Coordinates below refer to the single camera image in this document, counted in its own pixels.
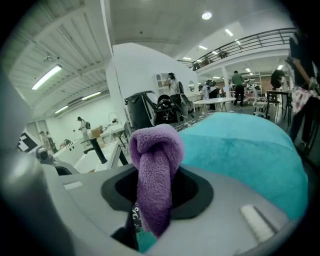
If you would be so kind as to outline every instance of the teal towel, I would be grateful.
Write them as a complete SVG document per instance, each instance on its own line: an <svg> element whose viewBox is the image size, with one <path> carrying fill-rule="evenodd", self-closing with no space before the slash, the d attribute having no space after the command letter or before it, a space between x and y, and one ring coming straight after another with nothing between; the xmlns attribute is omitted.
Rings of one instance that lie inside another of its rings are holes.
<svg viewBox="0 0 320 256"><path fill-rule="evenodd" d="M183 164L243 182L290 220L304 215L307 175L291 139L274 123L248 114L218 112L180 134Z"/></svg>

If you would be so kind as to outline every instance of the balcony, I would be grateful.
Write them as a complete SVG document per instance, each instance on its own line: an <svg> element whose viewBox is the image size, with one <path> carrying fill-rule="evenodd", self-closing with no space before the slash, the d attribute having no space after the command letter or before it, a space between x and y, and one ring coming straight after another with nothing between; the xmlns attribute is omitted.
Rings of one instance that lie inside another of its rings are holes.
<svg viewBox="0 0 320 256"><path fill-rule="evenodd" d="M192 69L196 71L221 59L227 60L230 56L245 52L249 54L250 51L257 49L270 47L274 49L277 46L289 48L289 39L295 31L294 28L274 29L235 39L192 62Z"/></svg>

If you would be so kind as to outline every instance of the purple towel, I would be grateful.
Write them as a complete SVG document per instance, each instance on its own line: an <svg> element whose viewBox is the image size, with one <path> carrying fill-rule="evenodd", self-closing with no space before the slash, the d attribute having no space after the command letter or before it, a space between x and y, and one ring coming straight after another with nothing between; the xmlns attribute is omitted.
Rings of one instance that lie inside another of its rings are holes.
<svg viewBox="0 0 320 256"><path fill-rule="evenodd" d="M182 138L169 124L140 129L132 134L130 153L138 169L137 203L143 229L159 237L170 223L171 182L185 155Z"/></svg>

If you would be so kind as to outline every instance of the stroller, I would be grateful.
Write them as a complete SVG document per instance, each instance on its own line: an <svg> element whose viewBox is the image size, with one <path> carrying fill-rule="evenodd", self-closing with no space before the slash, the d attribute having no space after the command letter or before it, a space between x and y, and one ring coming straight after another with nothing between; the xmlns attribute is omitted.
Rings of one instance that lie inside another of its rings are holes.
<svg viewBox="0 0 320 256"><path fill-rule="evenodd" d="M157 104L151 100L154 95L153 91L142 91L125 99L134 130L183 121L182 110L168 95L161 95Z"/></svg>
<svg viewBox="0 0 320 256"><path fill-rule="evenodd" d="M179 123L179 121L183 121L182 110L178 105L173 103L171 98L163 94L158 98L158 104L154 110L155 119L154 125L160 124L172 124Z"/></svg>

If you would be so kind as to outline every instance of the black rubber seal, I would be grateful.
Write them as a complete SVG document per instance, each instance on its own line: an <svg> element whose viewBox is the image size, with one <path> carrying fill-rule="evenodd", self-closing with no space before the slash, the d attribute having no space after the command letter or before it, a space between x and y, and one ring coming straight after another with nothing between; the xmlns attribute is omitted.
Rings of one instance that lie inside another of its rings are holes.
<svg viewBox="0 0 320 256"><path fill-rule="evenodd" d="M107 181L101 187L102 197L116 211L131 213L137 201L138 171L132 168ZM191 219L202 213L214 198L211 184L204 178L179 167L171 185L172 220Z"/></svg>

